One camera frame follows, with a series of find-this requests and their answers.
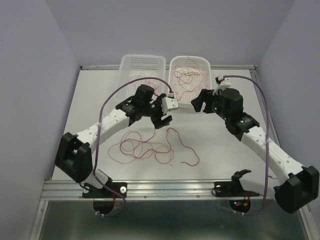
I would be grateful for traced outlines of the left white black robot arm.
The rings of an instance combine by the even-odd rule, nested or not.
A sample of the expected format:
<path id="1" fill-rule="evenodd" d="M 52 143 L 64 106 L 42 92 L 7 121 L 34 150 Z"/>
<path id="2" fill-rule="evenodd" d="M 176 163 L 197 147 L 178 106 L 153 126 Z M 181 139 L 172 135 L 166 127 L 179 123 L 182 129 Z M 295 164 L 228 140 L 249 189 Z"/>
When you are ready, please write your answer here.
<path id="1" fill-rule="evenodd" d="M 143 117 L 150 118 L 155 129 L 168 126 L 172 116 L 168 112 L 178 109 L 172 93 L 162 93 L 153 99 L 155 90 L 140 85 L 135 94 L 117 104 L 98 122 L 76 134 L 65 133 L 60 140 L 55 165 L 76 183 L 94 187 L 95 193 L 106 197 L 111 193 L 110 177 L 97 169 L 99 146 L 117 132 L 130 127 Z"/>

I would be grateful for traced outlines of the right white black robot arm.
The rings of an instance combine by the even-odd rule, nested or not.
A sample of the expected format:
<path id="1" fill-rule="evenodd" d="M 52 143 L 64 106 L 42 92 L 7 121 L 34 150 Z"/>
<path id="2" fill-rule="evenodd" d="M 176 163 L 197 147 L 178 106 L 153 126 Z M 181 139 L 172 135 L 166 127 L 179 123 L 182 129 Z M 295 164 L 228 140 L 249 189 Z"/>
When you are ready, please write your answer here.
<path id="1" fill-rule="evenodd" d="M 306 167 L 291 158 L 270 139 L 258 121 L 244 112 L 243 102 L 238 90 L 227 88 L 203 89 L 191 104 L 196 112 L 221 117 L 226 129 L 264 161 L 261 195 L 268 197 L 268 171 L 272 171 L 280 184 L 273 186 L 270 198 L 286 213 L 293 214 L 319 196 L 320 173 L 314 166 Z"/>

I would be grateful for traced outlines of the white perforated plastic basket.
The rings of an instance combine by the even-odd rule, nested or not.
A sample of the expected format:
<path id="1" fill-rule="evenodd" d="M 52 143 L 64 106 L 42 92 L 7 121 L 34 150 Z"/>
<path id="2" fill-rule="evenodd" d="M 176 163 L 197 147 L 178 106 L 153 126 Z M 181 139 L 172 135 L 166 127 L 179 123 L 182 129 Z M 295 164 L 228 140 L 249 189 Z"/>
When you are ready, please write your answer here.
<path id="1" fill-rule="evenodd" d="M 203 57 L 176 56 L 169 64 L 168 83 L 179 108 L 191 109 L 191 101 L 199 96 L 201 90 L 212 88 L 211 65 Z"/>

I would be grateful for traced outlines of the translucent white perforated basket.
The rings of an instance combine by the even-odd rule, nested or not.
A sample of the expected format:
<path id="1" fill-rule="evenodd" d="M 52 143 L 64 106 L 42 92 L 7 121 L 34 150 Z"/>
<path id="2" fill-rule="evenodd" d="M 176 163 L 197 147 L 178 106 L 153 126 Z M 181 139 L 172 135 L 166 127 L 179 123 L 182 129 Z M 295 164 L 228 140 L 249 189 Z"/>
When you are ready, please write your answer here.
<path id="1" fill-rule="evenodd" d="M 166 79 L 166 59 L 163 56 L 143 54 L 128 54 L 123 56 L 115 88 L 118 89 L 122 85 L 139 78 L 148 79 L 129 84 L 119 90 L 114 95 L 114 98 L 118 101 L 123 101 L 133 96 L 141 84 L 154 88 L 156 95 L 167 93 L 168 87 L 166 84 L 154 79 Z"/>

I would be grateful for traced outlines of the aluminium right side rail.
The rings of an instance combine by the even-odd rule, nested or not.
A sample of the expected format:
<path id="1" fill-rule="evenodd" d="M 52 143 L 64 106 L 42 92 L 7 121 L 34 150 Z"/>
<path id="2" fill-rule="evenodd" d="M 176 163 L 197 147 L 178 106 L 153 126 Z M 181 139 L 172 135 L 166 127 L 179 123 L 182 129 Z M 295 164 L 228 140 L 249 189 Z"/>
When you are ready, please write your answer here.
<path id="1" fill-rule="evenodd" d="M 266 171 L 271 170 L 280 183 L 290 178 L 290 174 L 296 174 L 301 170 L 301 164 L 287 154 L 276 142 L 272 140 L 273 122 L 266 104 L 266 97 L 261 90 L 260 95 L 265 110 L 265 126 L 255 126 L 245 133 L 241 142 L 249 147 L 261 160 L 265 162 Z"/>

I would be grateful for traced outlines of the aluminium rail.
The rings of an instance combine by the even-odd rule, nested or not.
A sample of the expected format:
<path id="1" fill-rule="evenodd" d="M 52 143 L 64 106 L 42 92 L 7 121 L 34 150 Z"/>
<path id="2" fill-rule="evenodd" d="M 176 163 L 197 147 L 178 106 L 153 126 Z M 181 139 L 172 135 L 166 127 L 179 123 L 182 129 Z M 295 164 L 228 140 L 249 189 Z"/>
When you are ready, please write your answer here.
<path id="1" fill-rule="evenodd" d="M 266 104 L 266 97 L 261 90 L 260 95 L 265 110 L 265 126 L 255 126 L 245 133 L 241 142 L 249 147 L 261 160 L 265 162 L 266 171 L 271 170 L 280 183 L 290 178 L 290 174 L 296 174 L 301 170 L 301 164 L 287 154 L 276 142 L 272 140 L 273 122 Z"/>
<path id="2" fill-rule="evenodd" d="M 264 187 L 244 177 L 243 191 L 235 191 L 230 179 L 205 180 L 124 180 L 113 181 L 111 188 L 127 201 L 261 199 Z M 113 193 L 87 185 L 83 189 L 71 180 L 49 180 L 43 185 L 40 199 L 45 201 L 97 200 L 111 201 Z"/>

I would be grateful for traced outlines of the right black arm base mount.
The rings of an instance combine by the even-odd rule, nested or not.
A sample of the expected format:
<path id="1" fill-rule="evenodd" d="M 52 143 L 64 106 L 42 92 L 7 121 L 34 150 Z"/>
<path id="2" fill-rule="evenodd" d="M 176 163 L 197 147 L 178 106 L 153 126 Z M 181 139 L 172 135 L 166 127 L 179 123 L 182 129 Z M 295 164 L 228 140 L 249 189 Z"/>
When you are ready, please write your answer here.
<path id="1" fill-rule="evenodd" d="M 251 173 L 251 170 L 243 169 L 241 171 L 236 171 L 229 181 L 216 181 L 211 189 L 211 193 L 220 198 L 226 197 L 258 197 L 259 193 L 254 191 L 244 190 L 242 184 L 240 183 L 240 178 L 245 174 Z"/>

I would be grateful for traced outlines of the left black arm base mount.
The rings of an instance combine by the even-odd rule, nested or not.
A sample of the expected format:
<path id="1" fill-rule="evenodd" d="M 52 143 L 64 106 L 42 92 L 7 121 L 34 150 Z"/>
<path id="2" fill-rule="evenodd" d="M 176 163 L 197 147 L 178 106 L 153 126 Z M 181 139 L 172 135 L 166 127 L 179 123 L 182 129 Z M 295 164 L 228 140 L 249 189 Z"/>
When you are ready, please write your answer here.
<path id="1" fill-rule="evenodd" d="M 85 199 L 111 199 L 126 198 L 128 183 L 125 181 L 113 181 L 108 176 L 97 180 L 90 175 L 84 182 L 79 183 L 82 188 L 82 197 Z"/>

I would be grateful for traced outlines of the aluminium front rail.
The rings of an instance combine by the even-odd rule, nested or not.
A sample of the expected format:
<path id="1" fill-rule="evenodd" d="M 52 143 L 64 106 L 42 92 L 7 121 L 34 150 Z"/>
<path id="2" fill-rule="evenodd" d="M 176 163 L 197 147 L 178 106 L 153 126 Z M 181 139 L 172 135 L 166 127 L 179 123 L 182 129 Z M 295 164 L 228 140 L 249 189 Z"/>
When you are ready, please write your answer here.
<path id="1" fill-rule="evenodd" d="M 230 179 L 205 180 L 124 180 L 113 181 L 111 188 L 127 201 L 261 199 L 264 187 L 244 177 L 243 191 L 235 191 Z M 113 193 L 87 185 L 83 189 L 71 180 L 49 180 L 43 185 L 40 199 L 45 201 L 97 200 L 111 201 Z"/>

